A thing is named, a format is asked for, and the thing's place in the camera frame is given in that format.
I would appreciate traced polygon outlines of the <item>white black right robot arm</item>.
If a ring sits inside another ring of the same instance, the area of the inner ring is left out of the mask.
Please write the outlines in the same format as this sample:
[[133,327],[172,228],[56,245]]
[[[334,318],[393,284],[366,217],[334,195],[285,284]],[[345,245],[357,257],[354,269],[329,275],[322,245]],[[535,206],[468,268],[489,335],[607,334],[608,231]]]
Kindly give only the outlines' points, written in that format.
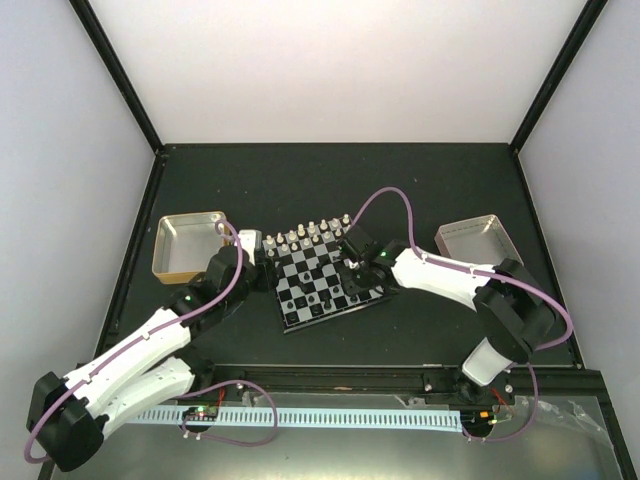
[[449,388],[464,404],[478,403],[499,374],[527,363],[558,318],[516,260],[493,267],[416,253],[399,240],[381,246],[358,226],[342,233],[337,246],[336,270],[349,296],[420,290],[479,315],[484,336],[453,374]]

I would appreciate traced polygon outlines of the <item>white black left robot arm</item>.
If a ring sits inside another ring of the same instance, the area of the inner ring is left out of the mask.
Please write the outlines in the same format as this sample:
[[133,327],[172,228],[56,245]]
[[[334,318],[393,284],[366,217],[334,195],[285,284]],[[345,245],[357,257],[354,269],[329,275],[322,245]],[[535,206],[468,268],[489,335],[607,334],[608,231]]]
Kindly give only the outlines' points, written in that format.
[[226,382],[215,383],[213,362],[193,342],[259,289],[265,262],[260,247],[222,248],[202,278],[177,291],[124,340],[62,377],[49,372],[38,379],[24,459],[74,470],[144,411],[226,388]]

